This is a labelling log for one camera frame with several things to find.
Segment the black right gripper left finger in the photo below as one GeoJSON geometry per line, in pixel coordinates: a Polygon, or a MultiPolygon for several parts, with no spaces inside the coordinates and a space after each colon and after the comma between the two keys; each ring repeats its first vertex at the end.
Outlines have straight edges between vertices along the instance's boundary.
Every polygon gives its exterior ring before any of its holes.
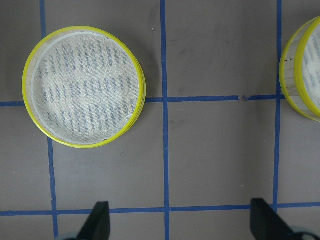
{"type": "Polygon", "coordinates": [[[78,240],[108,240],[111,235],[108,201],[97,202],[77,235],[78,240]]]}

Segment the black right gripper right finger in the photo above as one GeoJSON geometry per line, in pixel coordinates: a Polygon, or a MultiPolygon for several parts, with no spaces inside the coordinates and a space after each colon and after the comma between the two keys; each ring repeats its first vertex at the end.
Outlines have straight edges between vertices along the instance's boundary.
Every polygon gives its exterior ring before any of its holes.
{"type": "Polygon", "coordinates": [[[250,201],[250,231],[255,240],[300,239],[262,198],[250,201]]]}

